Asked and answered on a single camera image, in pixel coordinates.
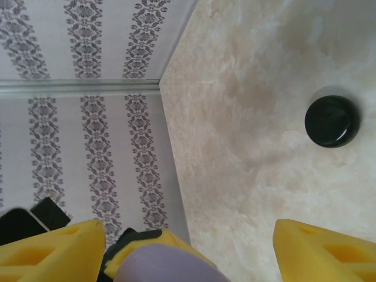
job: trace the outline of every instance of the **patterned wallpaper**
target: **patterned wallpaper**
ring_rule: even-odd
[[[0,0],[0,79],[160,79],[196,0]]]
[[[0,97],[0,213],[50,197],[72,223],[100,219],[189,241],[159,91]]]

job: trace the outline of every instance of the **beige marble surface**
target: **beige marble surface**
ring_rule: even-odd
[[[197,4],[162,98],[192,243],[232,282],[281,281],[280,218],[376,241],[375,14],[366,0]],[[325,86],[362,110],[339,149],[304,128]]]

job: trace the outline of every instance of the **lavender plastic part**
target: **lavender plastic part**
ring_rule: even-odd
[[[154,244],[133,251],[119,267],[114,282],[230,282],[199,257],[171,246]]]

